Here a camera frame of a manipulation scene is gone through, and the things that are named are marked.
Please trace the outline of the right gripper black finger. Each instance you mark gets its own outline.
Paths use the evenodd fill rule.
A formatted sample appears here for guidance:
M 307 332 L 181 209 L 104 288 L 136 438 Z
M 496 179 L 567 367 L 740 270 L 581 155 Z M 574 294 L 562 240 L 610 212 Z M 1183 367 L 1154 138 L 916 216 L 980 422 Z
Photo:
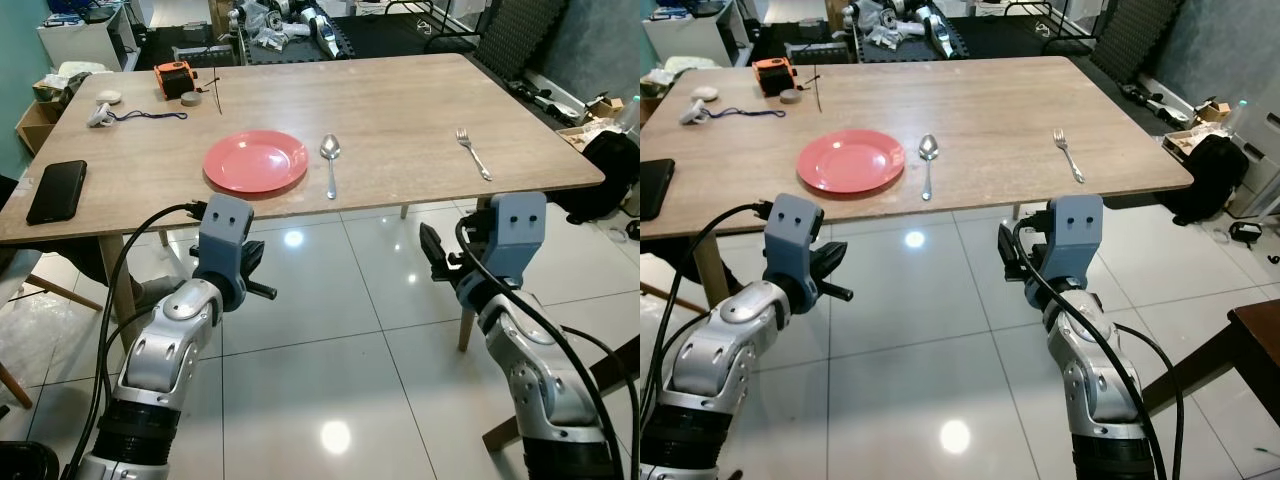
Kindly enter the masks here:
M 1009 225 L 998 227 L 998 255 L 1006 282 L 1027 282 L 1027 255 Z
M 430 264 L 431 279 L 434 282 L 456 283 L 456 270 L 451 266 L 449 255 L 442 243 L 442 238 L 426 223 L 420 224 L 420 246 Z

